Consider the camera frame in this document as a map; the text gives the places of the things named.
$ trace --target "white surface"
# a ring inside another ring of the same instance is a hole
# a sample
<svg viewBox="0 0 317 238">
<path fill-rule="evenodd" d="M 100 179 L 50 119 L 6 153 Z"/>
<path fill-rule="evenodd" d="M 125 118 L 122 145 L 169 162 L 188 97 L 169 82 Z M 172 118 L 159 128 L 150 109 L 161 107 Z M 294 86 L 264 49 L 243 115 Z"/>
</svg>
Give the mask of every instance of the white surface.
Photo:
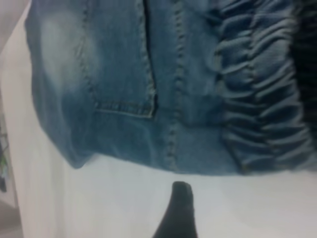
<svg viewBox="0 0 317 238">
<path fill-rule="evenodd" d="M 23 238 L 21 227 L 16 227 L 4 232 L 0 232 L 0 238 Z"/>
<path fill-rule="evenodd" d="M 19 210 L 0 202 L 0 234 L 4 230 L 12 229 L 19 225 L 21 225 Z"/>
<path fill-rule="evenodd" d="M 24 17 L 2 55 L 1 87 L 25 238 L 150 238 L 175 180 L 193 188 L 200 238 L 317 237 L 316 175 L 179 176 L 108 157 L 72 169 L 34 113 Z"/>
</svg>

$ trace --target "stitching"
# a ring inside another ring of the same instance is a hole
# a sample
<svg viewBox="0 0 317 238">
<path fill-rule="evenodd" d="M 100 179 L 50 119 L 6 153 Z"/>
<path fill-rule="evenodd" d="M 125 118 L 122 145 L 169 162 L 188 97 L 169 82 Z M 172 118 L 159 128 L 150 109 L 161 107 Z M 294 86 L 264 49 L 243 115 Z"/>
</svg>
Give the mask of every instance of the stitching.
<svg viewBox="0 0 317 238">
<path fill-rule="evenodd" d="M 86 45 L 86 41 L 87 41 L 87 29 L 88 29 L 88 19 L 89 19 L 89 1 L 90 0 L 85 0 L 84 1 L 84 8 L 83 8 L 83 21 L 82 21 L 82 27 L 83 27 L 83 32 L 84 34 L 82 35 L 82 38 L 80 40 L 80 45 L 79 45 L 79 49 L 78 49 L 78 55 L 79 55 L 79 64 L 82 70 L 82 73 L 84 75 L 84 80 L 87 83 L 87 87 L 88 87 L 88 93 L 91 96 L 92 100 L 93 100 L 93 104 L 95 107 L 98 106 L 98 101 L 97 101 L 97 96 L 96 96 L 96 92 L 94 90 L 94 87 L 92 85 L 92 81 L 91 81 L 91 77 L 88 74 L 88 66 L 87 66 L 87 61 L 84 59 L 85 58 L 85 54 L 84 54 L 84 47 Z"/>
<path fill-rule="evenodd" d="M 139 33 L 141 41 L 141 57 L 145 67 L 146 75 L 148 78 L 148 97 L 151 104 L 154 102 L 155 91 L 155 82 L 153 79 L 153 73 L 150 66 L 150 59 L 148 56 L 148 46 L 147 46 L 147 36 L 146 36 L 146 20 L 145 20 L 145 8 L 143 0 L 136 0 L 137 14 L 138 14 L 138 23 L 139 23 Z"/>
<path fill-rule="evenodd" d="M 253 17 L 251 19 L 251 23 L 250 23 L 250 44 L 249 44 L 249 53 L 248 53 L 248 69 L 250 71 L 250 77 L 252 79 L 251 81 L 251 86 L 252 89 L 254 91 L 254 102 L 257 105 L 257 108 L 259 108 L 259 112 L 258 112 L 258 116 L 257 116 L 257 121 L 260 123 L 260 129 L 263 132 L 263 139 L 264 139 L 264 143 L 267 145 L 268 149 L 271 151 L 272 155 L 274 156 L 274 145 L 271 145 L 269 143 L 269 135 L 267 134 L 267 132 L 265 131 L 265 129 L 263 128 L 266 125 L 266 122 L 263 121 L 263 118 L 261 118 L 261 104 L 257 99 L 257 93 L 258 91 L 256 90 L 256 87 L 254 87 L 255 81 L 257 80 L 257 76 L 256 76 L 256 69 L 254 67 L 254 63 L 253 60 L 254 58 L 252 57 L 252 49 L 254 48 L 254 34 L 255 34 L 255 20 L 256 20 L 256 9 L 257 6 L 255 5 L 255 3 L 253 3 Z"/>
<path fill-rule="evenodd" d="M 167 145 L 167 160 L 170 169 L 177 171 L 176 165 L 176 140 L 177 140 L 177 125 L 181 118 L 181 101 L 182 101 L 182 87 L 184 78 L 184 49 L 185 49 L 185 31 L 183 26 L 183 5 L 181 0 L 174 1 L 174 23 L 177 35 L 177 67 L 175 72 L 175 111 L 173 121 L 169 132 L 169 142 Z"/>
<path fill-rule="evenodd" d="M 261 104 L 258 102 L 258 99 L 256 97 L 256 94 L 257 94 L 257 90 L 256 88 L 254 87 L 254 83 L 257 79 L 257 76 L 256 76 L 256 70 L 255 70 L 255 67 L 254 67 L 254 63 L 253 63 L 253 57 L 252 57 L 252 49 L 254 47 L 254 33 L 255 33 L 255 20 L 256 20 L 256 16 L 259 16 L 258 13 L 256 13 L 256 7 L 255 6 L 255 3 L 253 4 L 253 11 L 252 13 L 250 14 L 252 19 L 251 19 L 251 23 L 250 23 L 250 44 L 249 44 L 249 47 L 248 47 L 248 69 L 249 69 L 249 77 L 251 78 L 252 82 L 251 82 L 251 86 L 252 86 L 252 90 L 254 92 L 254 104 L 258 106 L 259 108 L 259 112 L 258 112 L 258 116 L 257 116 L 257 121 L 260 123 L 260 129 L 261 129 L 261 132 L 263 133 L 263 140 L 264 140 L 264 144 L 267 145 L 268 149 L 271 151 L 272 155 L 274 156 L 274 147 L 273 145 L 271 145 L 268 141 L 268 135 L 267 133 L 265 132 L 265 129 L 263 128 L 263 126 L 265 126 L 265 122 L 263 121 L 263 118 L 260 117 L 260 113 L 261 113 Z M 219 44 L 221 44 L 223 41 L 225 41 L 224 38 L 222 38 L 219 42 Z M 232 158 L 233 160 L 235 161 L 236 165 L 238 166 L 238 168 L 240 169 L 240 171 L 243 173 L 243 174 L 248 174 L 251 172 L 250 168 L 248 167 L 248 165 L 246 164 L 243 164 L 241 163 L 241 161 L 238 159 L 238 156 L 235 154 L 235 150 L 234 150 L 234 146 L 232 145 L 231 141 L 227 138 L 227 133 L 224 133 L 223 135 L 224 137 L 224 142 L 225 144 L 227 145 L 227 148 L 228 148 L 228 151 L 229 153 L 232 155 Z"/>
<path fill-rule="evenodd" d="M 124 101 L 103 101 L 99 102 L 97 93 L 95 91 L 95 88 L 93 86 L 91 77 L 89 75 L 89 70 L 88 70 L 88 65 L 87 65 L 87 60 L 85 59 L 85 53 L 84 53 L 84 48 L 86 45 L 87 41 L 87 30 L 88 30 L 88 20 L 89 20 L 89 10 L 91 8 L 90 6 L 90 0 L 84 0 L 84 8 L 83 8 L 83 20 L 82 20 L 82 28 L 84 30 L 84 34 L 82 35 L 82 38 L 80 39 L 80 44 L 78 46 L 78 57 L 79 57 L 79 64 L 80 68 L 82 70 L 82 73 L 84 75 L 84 80 L 86 81 L 87 88 L 88 88 L 88 93 L 91 96 L 91 99 L 93 100 L 94 107 L 98 111 L 107 111 L 107 112 L 113 112 L 113 113 L 120 113 L 120 111 L 112 110 L 109 108 L 109 105 L 111 104 L 117 104 L 117 105 L 127 105 L 130 107 L 142 109 L 143 111 L 147 112 L 149 116 L 153 114 L 154 111 L 154 104 L 155 104 L 155 83 L 153 79 L 153 74 L 151 70 L 151 65 L 150 65 L 150 60 L 148 56 L 148 49 L 147 49 L 147 41 L 146 41 L 146 27 L 145 27 L 145 11 L 143 8 L 143 0 L 136 0 L 136 6 L 137 6 L 137 13 L 138 13 L 138 20 L 139 20 L 139 31 L 140 31 L 140 40 L 141 40 L 141 57 L 142 61 L 145 67 L 147 79 L 148 79 L 148 88 L 147 88 L 147 93 L 150 101 L 151 107 L 145 107 L 141 106 L 137 103 L 132 103 L 132 102 L 124 102 Z M 132 113 L 128 112 L 122 112 L 122 113 L 127 113 L 129 115 L 133 115 Z"/>
</svg>

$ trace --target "white wall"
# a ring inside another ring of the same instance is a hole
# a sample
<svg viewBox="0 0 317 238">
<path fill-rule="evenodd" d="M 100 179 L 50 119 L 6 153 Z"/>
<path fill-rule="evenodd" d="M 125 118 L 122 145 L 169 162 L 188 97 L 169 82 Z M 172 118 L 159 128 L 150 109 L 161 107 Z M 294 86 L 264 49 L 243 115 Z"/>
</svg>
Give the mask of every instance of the white wall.
<svg viewBox="0 0 317 238">
<path fill-rule="evenodd" d="M 20 225 L 19 210 L 13 209 L 8 205 L 0 202 L 0 234 L 1 231 L 7 230 Z"/>
<path fill-rule="evenodd" d="M 0 0 L 0 52 L 29 0 Z"/>
<path fill-rule="evenodd" d="M 21 227 L 6 230 L 0 233 L 0 238 L 23 238 L 23 232 Z"/>
</svg>

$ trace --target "light blue denim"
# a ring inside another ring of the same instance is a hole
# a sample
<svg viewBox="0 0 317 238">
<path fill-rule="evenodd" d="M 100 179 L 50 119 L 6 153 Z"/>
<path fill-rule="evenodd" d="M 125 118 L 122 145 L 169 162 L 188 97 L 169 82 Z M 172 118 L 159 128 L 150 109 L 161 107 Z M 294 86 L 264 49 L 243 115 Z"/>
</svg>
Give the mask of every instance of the light blue denim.
<svg viewBox="0 0 317 238">
<path fill-rule="evenodd" d="M 316 26 L 316 8 L 33 0 L 25 25 L 40 124 L 75 168 L 105 154 L 183 174 L 313 170 L 317 94 L 299 89 L 316 92 L 306 74 L 316 79 L 317 30 L 302 24 Z"/>
</svg>

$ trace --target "black object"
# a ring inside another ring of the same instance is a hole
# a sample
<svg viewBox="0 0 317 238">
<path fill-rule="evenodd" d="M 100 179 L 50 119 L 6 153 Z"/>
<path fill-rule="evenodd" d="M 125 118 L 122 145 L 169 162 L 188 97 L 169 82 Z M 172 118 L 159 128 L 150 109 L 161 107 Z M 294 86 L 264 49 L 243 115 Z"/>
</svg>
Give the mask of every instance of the black object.
<svg viewBox="0 0 317 238">
<path fill-rule="evenodd" d="M 198 238 L 194 198 L 188 183 L 173 183 L 168 208 L 153 238 Z"/>
<path fill-rule="evenodd" d="M 0 190 L 6 192 L 5 179 L 0 177 Z"/>
</svg>

